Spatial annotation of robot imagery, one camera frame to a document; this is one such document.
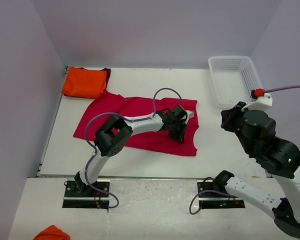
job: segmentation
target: white table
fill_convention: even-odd
[[[213,107],[214,90],[209,70],[112,68],[108,91],[124,97],[152,98],[163,87],[177,90],[185,99],[198,100],[199,129],[196,157],[184,157],[125,147],[102,169],[101,176],[149,178],[215,177],[222,170],[265,177],[265,171],[244,153],[237,137],[220,128],[220,109]],[[157,96],[177,96],[163,91]],[[91,99],[63,96],[40,174],[74,176],[84,167],[92,148],[73,133]]]
[[[283,197],[271,178],[242,180]],[[197,193],[195,180],[111,180],[120,200],[117,208],[62,208],[65,179],[29,178],[9,240],[31,240],[50,225],[71,240],[294,240],[281,232],[265,213],[245,202],[243,209],[188,212]]]

